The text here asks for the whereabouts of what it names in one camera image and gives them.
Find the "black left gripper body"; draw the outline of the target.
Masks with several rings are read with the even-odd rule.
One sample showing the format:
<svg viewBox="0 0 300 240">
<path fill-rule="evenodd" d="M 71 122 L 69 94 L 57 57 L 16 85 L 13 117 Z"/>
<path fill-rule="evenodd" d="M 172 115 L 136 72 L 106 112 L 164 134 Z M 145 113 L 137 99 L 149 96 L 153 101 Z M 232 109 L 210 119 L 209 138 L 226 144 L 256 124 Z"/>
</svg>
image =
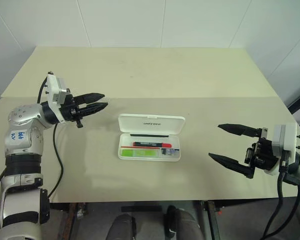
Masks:
<svg viewBox="0 0 300 240">
<path fill-rule="evenodd" d="M 82 128 L 83 124 L 81 119 L 83 118 L 79 105 L 85 104 L 85 98 L 80 96 L 73 96 L 71 93 L 65 96 L 64 103 L 60 105 L 60 112 L 65 121 L 76 122 L 77 128 Z"/>
</svg>

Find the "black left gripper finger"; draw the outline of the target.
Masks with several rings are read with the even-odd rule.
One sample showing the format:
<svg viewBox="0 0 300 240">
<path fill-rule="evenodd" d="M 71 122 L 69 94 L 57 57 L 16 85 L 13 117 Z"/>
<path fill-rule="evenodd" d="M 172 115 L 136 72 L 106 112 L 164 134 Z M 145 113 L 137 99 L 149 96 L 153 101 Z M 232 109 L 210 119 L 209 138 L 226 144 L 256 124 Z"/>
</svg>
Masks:
<svg viewBox="0 0 300 240">
<path fill-rule="evenodd" d="M 87 93 L 75 96 L 73 100 L 76 104 L 92 104 L 104 97 L 105 95 L 101 93 Z"/>
<path fill-rule="evenodd" d="M 85 107 L 79 108 L 79 117 L 83 118 L 89 115 L 93 115 L 99 111 L 102 111 L 104 108 L 108 106 L 107 102 L 94 102 L 94 103 L 86 103 L 80 102 L 78 105 L 86 105 Z"/>
</svg>

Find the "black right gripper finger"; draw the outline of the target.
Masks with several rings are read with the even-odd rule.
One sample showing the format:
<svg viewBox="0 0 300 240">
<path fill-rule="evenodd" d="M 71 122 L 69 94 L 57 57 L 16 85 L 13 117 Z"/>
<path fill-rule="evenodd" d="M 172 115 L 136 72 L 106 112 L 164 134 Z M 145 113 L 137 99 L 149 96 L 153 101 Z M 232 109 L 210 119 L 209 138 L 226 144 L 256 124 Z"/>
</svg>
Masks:
<svg viewBox="0 0 300 240">
<path fill-rule="evenodd" d="M 208 153 L 208 155 L 217 163 L 221 164 L 225 168 L 235 171 L 244 175 L 248 179 L 252 179 L 255 173 L 254 166 L 245 166 L 240 164 L 237 160 L 229 158 L 227 156 L 218 155 L 214 153 Z"/>
<path fill-rule="evenodd" d="M 267 128 L 253 128 L 242 124 L 224 123 L 219 124 L 218 128 L 237 135 L 237 136 L 248 136 L 252 138 L 266 138 L 268 135 Z"/>
</svg>

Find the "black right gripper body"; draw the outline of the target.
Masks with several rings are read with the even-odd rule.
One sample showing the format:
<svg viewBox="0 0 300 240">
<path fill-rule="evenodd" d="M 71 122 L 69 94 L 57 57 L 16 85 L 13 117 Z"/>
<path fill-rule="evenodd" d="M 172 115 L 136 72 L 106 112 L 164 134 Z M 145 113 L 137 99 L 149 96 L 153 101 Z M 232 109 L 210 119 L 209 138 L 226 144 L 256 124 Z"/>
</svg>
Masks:
<svg viewBox="0 0 300 240">
<path fill-rule="evenodd" d="M 246 150 L 244 163 L 250 167 L 269 171 L 277 162 L 278 158 L 273 154 L 272 142 L 265 138 L 259 138 Z"/>
</svg>

